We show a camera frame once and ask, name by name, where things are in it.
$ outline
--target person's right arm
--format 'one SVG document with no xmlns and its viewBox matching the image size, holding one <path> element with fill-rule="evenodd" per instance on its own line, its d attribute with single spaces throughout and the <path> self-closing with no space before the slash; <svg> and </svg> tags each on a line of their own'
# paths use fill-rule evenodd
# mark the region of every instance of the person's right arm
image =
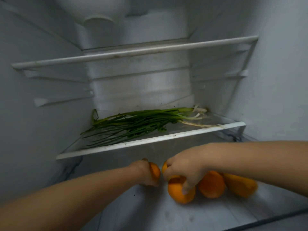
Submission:
<svg viewBox="0 0 308 231">
<path fill-rule="evenodd" d="M 192 147 L 167 160 L 164 173 L 187 178 L 190 190 L 206 173 L 214 170 L 252 178 L 308 197 L 308 142 L 271 141 L 210 143 Z"/>
</svg>

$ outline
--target green onion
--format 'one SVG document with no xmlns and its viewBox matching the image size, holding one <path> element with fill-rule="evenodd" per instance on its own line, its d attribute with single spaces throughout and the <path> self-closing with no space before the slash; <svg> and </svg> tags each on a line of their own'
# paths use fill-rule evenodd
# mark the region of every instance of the green onion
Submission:
<svg viewBox="0 0 308 231">
<path fill-rule="evenodd" d="M 194 117 L 190 114 L 197 111 Z M 95 137 L 90 141 L 88 147 L 108 146 L 121 143 L 134 138 L 149 134 L 155 130 L 166 131 L 164 127 L 168 123 L 183 122 L 183 120 L 200 120 L 200 114 L 206 109 L 200 108 L 174 108 L 174 109 L 153 109 L 134 111 L 113 115 L 104 119 L 98 118 L 97 110 L 92 111 L 92 127 L 81 133 L 83 138 Z"/>
</svg>

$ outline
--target person's left hand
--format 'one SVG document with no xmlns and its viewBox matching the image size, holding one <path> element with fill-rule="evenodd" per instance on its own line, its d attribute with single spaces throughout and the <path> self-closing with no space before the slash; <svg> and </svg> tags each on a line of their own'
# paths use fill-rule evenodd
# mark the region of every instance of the person's left hand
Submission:
<svg viewBox="0 0 308 231">
<path fill-rule="evenodd" d="M 150 171 L 150 164 L 146 158 L 131 163 L 129 167 L 134 167 L 140 172 L 140 184 L 145 186 L 159 186 L 159 183 L 153 179 L 152 173 Z"/>
</svg>

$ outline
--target hand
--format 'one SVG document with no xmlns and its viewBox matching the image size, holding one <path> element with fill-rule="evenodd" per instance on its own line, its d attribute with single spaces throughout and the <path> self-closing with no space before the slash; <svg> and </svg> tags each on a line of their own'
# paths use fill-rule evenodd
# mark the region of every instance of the hand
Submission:
<svg viewBox="0 0 308 231">
<path fill-rule="evenodd" d="M 169 180 L 173 175 L 186 177 L 183 184 L 182 193 L 185 195 L 191 190 L 204 176 L 207 168 L 204 164 L 206 145 L 192 147 L 167 160 L 170 165 L 164 172 L 165 180 Z"/>
<path fill-rule="evenodd" d="M 150 171 L 150 164 L 146 158 L 131 163 L 129 167 L 137 169 L 141 174 L 140 184 L 145 186 L 159 186 L 158 182 L 155 181 L 152 177 L 152 173 Z"/>
</svg>

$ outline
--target person's left arm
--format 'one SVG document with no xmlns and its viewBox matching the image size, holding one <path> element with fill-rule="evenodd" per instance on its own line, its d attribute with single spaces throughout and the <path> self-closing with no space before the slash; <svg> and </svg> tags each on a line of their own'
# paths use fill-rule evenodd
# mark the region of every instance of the person's left arm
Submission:
<svg viewBox="0 0 308 231">
<path fill-rule="evenodd" d="M 147 161 L 50 186 L 2 206 L 0 230 L 77 231 L 136 184 L 157 186 Z"/>
</svg>

